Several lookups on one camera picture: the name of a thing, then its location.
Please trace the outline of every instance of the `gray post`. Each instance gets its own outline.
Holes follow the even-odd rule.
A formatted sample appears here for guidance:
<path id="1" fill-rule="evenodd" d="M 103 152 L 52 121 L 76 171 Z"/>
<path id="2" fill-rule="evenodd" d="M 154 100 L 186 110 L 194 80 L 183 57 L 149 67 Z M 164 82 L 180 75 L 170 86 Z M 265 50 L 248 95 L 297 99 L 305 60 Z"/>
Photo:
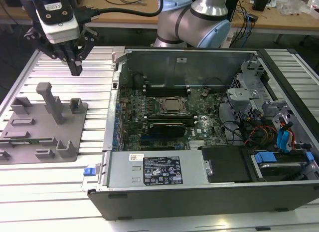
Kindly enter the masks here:
<path id="1" fill-rule="evenodd" d="M 63 123 L 62 104 L 59 97 L 53 97 L 51 88 L 51 83 L 40 82 L 36 87 L 36 92 L 43 97 L 48 113 L 53 116 L 55 122 L 59 125 Z"/>

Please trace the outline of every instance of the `electronic device on desk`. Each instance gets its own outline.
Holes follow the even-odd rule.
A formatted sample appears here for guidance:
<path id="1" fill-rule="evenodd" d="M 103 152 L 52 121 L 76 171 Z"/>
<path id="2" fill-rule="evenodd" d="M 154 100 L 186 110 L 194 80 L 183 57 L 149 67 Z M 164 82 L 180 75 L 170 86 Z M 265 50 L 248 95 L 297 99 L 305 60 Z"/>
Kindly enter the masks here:
<path id="1" fill-rule="evenodd" d="M 254 0 L 253 10 L 264 11 L 269 0 Z"/>
<path id="2" fill-rule="evenodd" d="M 112 57 L 104 155 L 85 172 L 98 171 L 88 197 L 103 218 L 287 211 L 319 198 L 319 123 L 265 50 Z"/>

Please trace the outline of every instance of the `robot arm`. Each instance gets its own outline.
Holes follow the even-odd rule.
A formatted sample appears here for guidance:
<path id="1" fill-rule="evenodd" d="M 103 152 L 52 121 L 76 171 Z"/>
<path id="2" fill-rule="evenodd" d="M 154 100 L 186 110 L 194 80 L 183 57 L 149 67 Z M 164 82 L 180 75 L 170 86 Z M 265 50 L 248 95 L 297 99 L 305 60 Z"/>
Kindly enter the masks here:
<path id="1" fill-rule="evenodd" d="M 230 22 L 226 0 L 164 0 L 159 14 L 157 47 L 219 47 Z"/>
<path id="2" fill-rule="evenodd" d="M 98 34 L 85 26 L 98 15 L 108 12 L 122 12 L 141 16 L 156 16 L 163 8 L 159 0 L 159 9 L 145 13 L 123 8 L 93 9 L 76 7 L 72 0 L 20 0 L 32 19 L 32 28 L 24 36 L 32 44 L 52 59 L 59 58 L 67 64 L 73 76 L 82 72 L 84 60 L 92 48 Z"/>

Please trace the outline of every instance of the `black plastic component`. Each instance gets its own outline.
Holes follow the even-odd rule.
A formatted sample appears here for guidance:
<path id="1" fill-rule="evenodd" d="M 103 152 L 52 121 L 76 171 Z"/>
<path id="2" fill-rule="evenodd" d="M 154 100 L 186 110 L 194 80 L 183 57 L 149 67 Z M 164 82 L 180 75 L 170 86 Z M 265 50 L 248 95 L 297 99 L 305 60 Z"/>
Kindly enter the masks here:
<path id="1" fill-rule="evenodd" d="M 294 124 L 290 121 L 286 125 L 283 126 L 283 130 L 287 130 L 288 128 L 292 127 Z"/>
<path id="2" fill-rule="evenodd" d="M 249 17 L 249 21 L 252 23 L 257 22 L 257 20 L 258 20 L 258 17 L 256 15 L 253 15 L 253 14 L 248 14 L 248 17 Z"/>
<path id="3" fill-rule="evenodd" d="M 228 9 L 227 20 L 232 21 L 238 1 L 239 0 L 226 0 L 225 5 Z"/>
<path id="4" fill-rule="evenodd" d="M 146 88 L 146 96 L 147 97 L 172 97 L 172 96 L 181 96 L 187 97 L 187 88 L 172 88 L 172 89 L 164 89 L 164 88 Z"/>
<path id="5" fill-rule="evenodd" d="M 270 227 L 255 227 L 256 231 L 270 231 Z"/>
<path id="6" fill-rule="evenodd" d="M 212 165 L 213 175 L 207 176 L 210 183 L 256 181 L 250 155 L 241 146 L 202 147 L 203 158 Z"/>
<path id="7" fill-rule="evenodd" d="M 178 138 L 184 136 L 185 128 L 182 123 L 152 123 L 149 134 L 156 138 Z"/>
<path id="8" fill-rule="evenodd" d="M 253 4 L 253 10 L 264 11 L 268 1 L 269 0 L 255 0 Z"/>
<path id="9" fill-rule="evenodd" d="M 306 151 L 310 151 L 310 149 L 312 148 L 313 146 L 309 143 L 296 143 L 295 144 L 295 149 L 305 149 Z"/>

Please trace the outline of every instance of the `black cable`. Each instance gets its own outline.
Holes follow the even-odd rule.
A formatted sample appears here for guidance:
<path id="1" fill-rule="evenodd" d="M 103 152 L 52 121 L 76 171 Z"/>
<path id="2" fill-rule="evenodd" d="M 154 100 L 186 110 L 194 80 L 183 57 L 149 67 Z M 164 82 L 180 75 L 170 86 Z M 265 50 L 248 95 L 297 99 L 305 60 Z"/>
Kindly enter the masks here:
<path id="1" fill-rule="evenodd" d="M 210 80 L 210 79 L 216 79 L 217 81 L 219 81 L 219 82 L 221 83 L 222 86 L 227 87 L 227 86 L 225 85 L 225 83 L 224 83 L 219 77 L 216 77 L 216 76 L 211 76 L 211 77 L 205 79 L 204 82 L 203 82 L 203 86 L 204 86 L 204 87 L 206 86 L 207 81 Z"/>
<path id="2" fill-rule="evenodd" d="M 247 13 L 247 11 L 246 11 L 246 9 L 241 5 L 240 1 L 238 1 L 238 2 L 239 2 L 239 5 L 237 5 L 237 6 L 240 7 L 240 9 L 241 9 L 242 16 L 243 16 L 243 24 L 242 24 L 242 26 L 241 26 L 239 32 L 236 34 L 235 39 L 230 43 L 230 46 L 231 46 L 232 44 L 236 44 L 236 42 L 237 42 L 239 39 L 242 39 L 242 37 L 244 36 L 244 34 L 245 34 L 245 32 L 246 32 L 247 26 L 248 26 L 248 24 L 247 24 L 248 22 L 247 22 L 247 20 L 246 20 L 246 13 Z M 245 27 L 244 32 L 242 33 L 241 37 L 238 38 L 238 36 L 240 35 L 240 33 L 241 33 L 241 31 L 243 30 L 244 27 Z"/>
<path id="3" fill-rule="evenodd" d="M 140 2 L 140 1 L 143 1 L 143 0 L 124 2 L 124 3 L 117 3 L 117 2 L 112 2 L 112 1 L 109 1 L 109 0 L 105 0 L 105 1 L 110 3 L 110 4 L 113 4 L 113 5 L 130 5 L 130 4 L 134 4 L 134 3 L 137 3 L 137 2 Z"/>
<path id="4" fill-rule="evenodd" d="M 1 5 L 1 7 L 3 8 L 4 12 L 8 15 L 8 17 L 10 17 L 10 19 L 11 19 L 12 21 L 14 21 L 14 23 L 15 23 L 16 25 L 18 25 L 20 28 L 22 28 L 21 25 L 20 25 L 19 23 L 17 23 L 17 21 L 16 21 L 16 20 L 9 14 L 9 12 L 5 9 L 5 7 L 4 7 L 4 5 L 2 4 L 1 0 L 0 0 L 0 5 Z"/>
<path id="5" fill-rule="evenodd" d="M 157 16 L 158 14 L 160 14 L 160 12 L 163 9 L 163 4 L 164 4 L 163 0 L 159 0 L 158 10 L 151 13 L 124 9 L 124 8 L 103 8 L 103 9 L 96 9 L 95 12 L 97 12 L 98 14 L 109 13 L 109 12 L 121 12 L 121 13 L 128 13 L 128 14 L 133 14 L 138 16 L 152 17 L 152 16 Z"/>
<path id="6" fill-rule="evenodd" d="M 3 90 L 6 90 L 6 91 L 10 90 L 10 88 L 6 88 L 6 87 L 2 86 L 1 84 L 0 84 L 0 88 L 2 88 Z"/>

